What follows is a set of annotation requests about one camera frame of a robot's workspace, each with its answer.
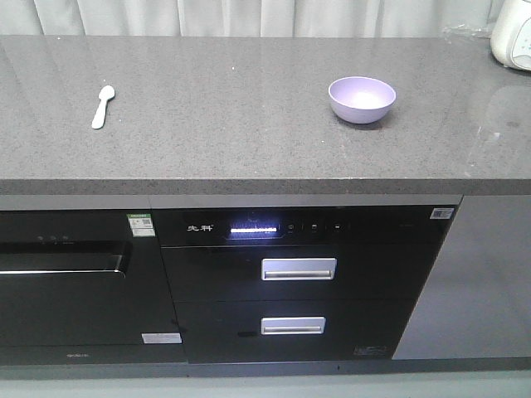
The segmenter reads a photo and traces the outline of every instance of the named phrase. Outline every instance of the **black dishwasher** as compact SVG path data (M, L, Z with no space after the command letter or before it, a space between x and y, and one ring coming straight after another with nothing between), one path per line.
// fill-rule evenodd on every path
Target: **black dishwasher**
M150 223L149 210L0 211L0 364L185 361Z
M392 357L454 210L154 210L188 360Z

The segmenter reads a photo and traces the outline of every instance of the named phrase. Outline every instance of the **digital display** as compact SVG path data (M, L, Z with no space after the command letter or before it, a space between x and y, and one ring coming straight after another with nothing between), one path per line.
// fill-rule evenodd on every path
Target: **digital display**
M253 226L247 228L231 228L232 234L255 234L258 232L277 232L275 226Z
M270 222L234 223L229 239L270 239L279 237L279 231L279 225Z

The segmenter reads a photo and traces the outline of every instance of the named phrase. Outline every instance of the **gray cabinet panel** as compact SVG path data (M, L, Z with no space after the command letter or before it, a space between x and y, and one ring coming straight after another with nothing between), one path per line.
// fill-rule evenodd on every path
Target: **gray cabinet panel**
M394 359L531 357L531 196L465 197Z

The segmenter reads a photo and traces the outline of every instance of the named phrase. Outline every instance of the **plastic spoon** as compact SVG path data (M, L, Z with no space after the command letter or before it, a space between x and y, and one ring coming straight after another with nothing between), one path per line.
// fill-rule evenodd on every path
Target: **plastic spoon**
M107 110L107 102L114 98L113 87L111 85L106 85L103 89L101 89L98 98L100 99L100 105L98 105L98 109L96 110L94 119L92 119L93 129L101 129L103 127L103 124L105 123L105 111Z

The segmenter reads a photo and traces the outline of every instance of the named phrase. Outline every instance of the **white sticker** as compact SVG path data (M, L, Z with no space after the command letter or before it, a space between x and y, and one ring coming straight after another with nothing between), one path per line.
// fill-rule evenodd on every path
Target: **white sticker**
M155 236L153 221L148 214L128 214L129 226L134 237Z
M131 231L133 232L133 236L136 238L155 236L155 230L153 228L136 228Z
M128 214L127 218L129 219L129 225L132 230L138 228L153 228L150 214Z
M181 333L142 333L144 344L181 344Z
M453 207L436 207L431 212L430 220L450 220L454 214Z

